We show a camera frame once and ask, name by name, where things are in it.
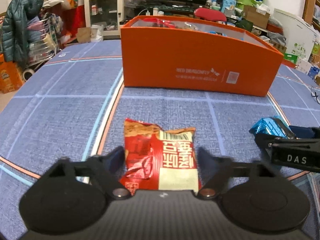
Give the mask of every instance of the open box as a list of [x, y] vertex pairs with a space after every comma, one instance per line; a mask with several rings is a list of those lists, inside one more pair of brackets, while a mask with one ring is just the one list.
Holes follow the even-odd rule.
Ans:
[[[214, 22], [188, 22], [198, 31], [150, 27], [138, 16], [121, 28], [124, 85], [208, 90], [264, 97], [283, 55], [270, 44], [239, 28]], [[209, 31], [227, 36], [211, 34]]]

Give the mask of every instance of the red wrapper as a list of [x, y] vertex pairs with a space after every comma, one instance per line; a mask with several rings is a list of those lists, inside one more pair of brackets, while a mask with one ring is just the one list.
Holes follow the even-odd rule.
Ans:
[[201, 187], [193, 149], [194, 127], [163, 131], [156, 124], [126, 119], [124, 144], [128, 171], [120, 182], [137, 189], [187, 190]]

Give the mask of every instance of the glass cabinet door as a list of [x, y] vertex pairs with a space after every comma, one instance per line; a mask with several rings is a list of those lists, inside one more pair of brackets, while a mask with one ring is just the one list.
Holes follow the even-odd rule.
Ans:
[[117, 0], [89, 0], [91, 25], [103, 25], [104, 31], [118, 30]]

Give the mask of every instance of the red chair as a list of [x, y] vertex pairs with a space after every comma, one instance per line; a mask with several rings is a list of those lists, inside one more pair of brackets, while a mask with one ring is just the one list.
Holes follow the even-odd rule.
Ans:
[[194, 15], [196, 17], [199, 17], [200, 19], [217, 22], [222, 21], [226, 22], [227, 18], [226, 16], [221, 12], [217, 10], [211, 10], [207, 8], [198, 8], [195, 10]]

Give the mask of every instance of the jacket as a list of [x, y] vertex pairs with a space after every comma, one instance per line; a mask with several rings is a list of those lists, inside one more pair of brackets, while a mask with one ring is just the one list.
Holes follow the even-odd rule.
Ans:
[[44, 0], [12, 0], [2, 26], [4, 60], [16, 61], [23, 69], [28, 62], [27, 22], [36, 17]]

